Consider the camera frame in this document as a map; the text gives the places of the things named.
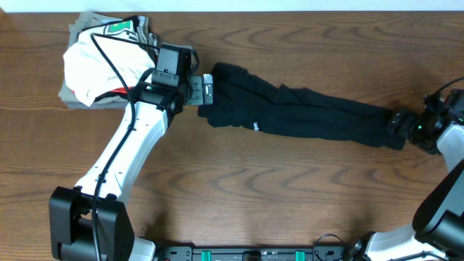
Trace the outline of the black t-shirt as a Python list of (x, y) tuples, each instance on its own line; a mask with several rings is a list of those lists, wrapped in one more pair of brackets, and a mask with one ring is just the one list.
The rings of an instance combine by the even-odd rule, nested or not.
[(392, 111), (308, 88), (275, 87), (236, 65), (212, 69), (214, 102), (198, 115), (215, 128), (244, 127), (279, 136), (354, 141), (401, 150), (405, 139), (386, 131)]

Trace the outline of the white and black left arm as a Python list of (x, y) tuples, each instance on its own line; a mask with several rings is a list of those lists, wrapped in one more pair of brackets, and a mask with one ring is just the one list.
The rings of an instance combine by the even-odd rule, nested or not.
[(156, 245), (135, 235), (126, 210), (133, 185), (154, 145), (185, 106), (213, 102), (210, 74), (197, 75), (190, 46), (161, 45), (155, 67), (128, 92), (114, 136), (73, 188), (49, 200), (51, 253), (56, 260), (153, 260)]

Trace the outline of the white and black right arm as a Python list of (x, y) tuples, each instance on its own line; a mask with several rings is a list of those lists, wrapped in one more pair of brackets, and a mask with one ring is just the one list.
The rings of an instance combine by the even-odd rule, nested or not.
[(351, 246), (344, 260), (463, 259), (463, 90), (446, 99), (436, 92), (424, 99), (424, 111), (401, 109), (388, 132), (406, 138), (429, 154), (440, 154), (448, 174), (417, 209), (411, 224), (369, 233)]

